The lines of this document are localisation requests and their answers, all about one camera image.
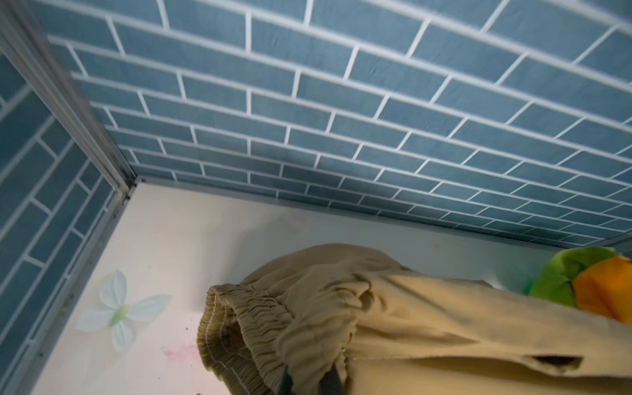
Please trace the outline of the tan drawstring shorts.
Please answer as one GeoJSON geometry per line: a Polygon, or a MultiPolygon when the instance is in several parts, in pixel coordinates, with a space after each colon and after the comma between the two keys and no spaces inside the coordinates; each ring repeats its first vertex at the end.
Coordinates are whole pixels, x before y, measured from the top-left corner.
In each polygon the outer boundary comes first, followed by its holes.
{"type": "Polygon", "coordinates": [[[197,331],[232,394],[628,394],[631,330],[483,281],[421,275],[385,253],[319,245],[213,286],[197,331]]]}

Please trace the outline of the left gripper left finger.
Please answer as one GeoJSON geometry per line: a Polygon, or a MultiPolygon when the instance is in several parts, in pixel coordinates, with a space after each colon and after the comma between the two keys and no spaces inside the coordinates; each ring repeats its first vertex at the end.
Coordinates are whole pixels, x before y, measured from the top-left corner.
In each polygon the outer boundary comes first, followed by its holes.
{"type": "Polygon", "coordinates": [[[276,392],[277,395],[293,395],[293,380],[289,374],[288,368],[284,368],[283,374],[276,392]]]}

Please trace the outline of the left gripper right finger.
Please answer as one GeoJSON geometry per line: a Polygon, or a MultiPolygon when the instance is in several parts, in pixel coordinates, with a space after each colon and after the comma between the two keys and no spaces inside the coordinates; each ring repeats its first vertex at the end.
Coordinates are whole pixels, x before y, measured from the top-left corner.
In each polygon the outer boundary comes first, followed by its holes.
{"type": "Polygon", "coordinates": [[[332,365],[331,369],[319,381],[318,395],[344,395],[345,386],[340,379],[337,367],[332,365]]]}

